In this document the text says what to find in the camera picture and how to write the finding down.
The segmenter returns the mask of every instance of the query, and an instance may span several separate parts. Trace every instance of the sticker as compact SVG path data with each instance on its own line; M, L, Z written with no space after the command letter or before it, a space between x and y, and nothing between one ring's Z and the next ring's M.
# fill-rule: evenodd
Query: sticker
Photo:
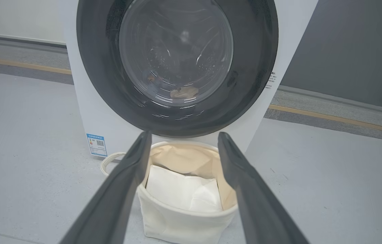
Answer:
M268 83L265 86L265 88L271 89L273 85L270 82L274 83L276 79L277 79L277 76L275 75L275 72L271 72L271 76L270 76Z
M107 156L107 150L105 149L105 141L103 136L95 136L86 134L89 141L90 153L98 156Z

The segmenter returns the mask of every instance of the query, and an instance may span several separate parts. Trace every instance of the laundry basket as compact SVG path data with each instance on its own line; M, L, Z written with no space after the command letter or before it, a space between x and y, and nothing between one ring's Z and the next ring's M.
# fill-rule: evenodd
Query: laundry basket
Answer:
M194 212L158 201L146 190L151 165L184 175L216 178L223 211ZM106 173L104 163L101 168ZM238 210L236 192L225 181L218 149L200 142L166 141L152 145L146 177L137 187L137 193L145 235L173 243L217 244L222 231L230 224Z

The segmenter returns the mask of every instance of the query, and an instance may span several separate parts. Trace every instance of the wall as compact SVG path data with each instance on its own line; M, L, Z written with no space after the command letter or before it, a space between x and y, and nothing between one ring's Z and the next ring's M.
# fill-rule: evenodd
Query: wall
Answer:
M281 85L382 106L382 1L319 0Z
M57 0L0 0L0 37L64 44Z

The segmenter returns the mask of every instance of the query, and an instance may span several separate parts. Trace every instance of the baseboard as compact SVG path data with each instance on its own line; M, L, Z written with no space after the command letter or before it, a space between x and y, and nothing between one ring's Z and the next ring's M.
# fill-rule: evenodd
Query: baseboard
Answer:
M56 41L51 41L51 40L43 40L43 39L28 38L28 37L15 37L15 36L8 36L8 35L0 35L0 40L19 41L19 42L32 43L32 44L37 44L37 45L46 45L46 46L55 46L55 47L66 48L65 42L56 42Z

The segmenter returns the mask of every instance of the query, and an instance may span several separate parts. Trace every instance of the gray wall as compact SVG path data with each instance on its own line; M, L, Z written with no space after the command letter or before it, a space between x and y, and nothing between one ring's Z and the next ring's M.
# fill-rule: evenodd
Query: gray wall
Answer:
M281 84L382 106L382 1L319 0Z

